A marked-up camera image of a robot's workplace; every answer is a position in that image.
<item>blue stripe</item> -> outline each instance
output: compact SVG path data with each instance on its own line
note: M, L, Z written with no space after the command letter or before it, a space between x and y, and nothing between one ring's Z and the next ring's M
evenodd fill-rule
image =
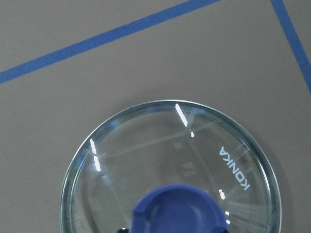
M284 2L283 0L271 0L271 3L311 92L311 65L288 15Z
M139 32L141 30L152 27L156 24L165 22L172 18L181 16L201 7L207 6L219 0L189 0L182 4L160 11L153 15L141 18L137 21L112 29L103 34L91 37L76 44L70 45L63 49L49 53L42 57L23 63L17 67L5 70L0 73L0 84L28 74L38 69L44 68L56 62L75 56L79 53L91 50L98 46L107 44L114 40L118 40L127 35Z

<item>glass lid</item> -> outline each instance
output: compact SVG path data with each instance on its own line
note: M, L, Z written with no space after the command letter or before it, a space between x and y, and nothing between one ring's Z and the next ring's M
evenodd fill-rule
M106 120L62 189L62 233L279 233L280 222L276 178L253 137L189 101L148 102Z

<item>brand logo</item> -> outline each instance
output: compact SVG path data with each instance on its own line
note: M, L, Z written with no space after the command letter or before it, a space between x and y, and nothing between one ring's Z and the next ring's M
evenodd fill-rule
M251 185L247 183L247 179L245 178L243 172L241 172L240 169L236 167L236 163L233 161L233 159L230 159L230 154L225 152L224 147L220 149L219 155L223 156L223 160L227 162L228 168L232 169L232 174L235 175L235 178L240 183L240 185L244 187L244 191L249 189Z

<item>transparent lid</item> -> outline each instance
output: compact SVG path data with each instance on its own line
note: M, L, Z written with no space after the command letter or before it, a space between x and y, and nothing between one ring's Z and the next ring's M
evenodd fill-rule
M280 232L276 178L256 141L226 115L181 100L129 108L91 133L64 179L61 230L131 232L137 202L180 183L218 203L229 233Z

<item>gray surface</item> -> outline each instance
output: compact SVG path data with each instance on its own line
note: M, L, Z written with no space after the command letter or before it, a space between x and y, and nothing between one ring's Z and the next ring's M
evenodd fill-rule
M179 2L3 1L0 68ZM310 54L311 3L294 2ZM200 102L242 124L276 172L282 232L311 229L309 90L270 2L222 0L0 85L0 232L59 232L62 179L85 137L157 99Z

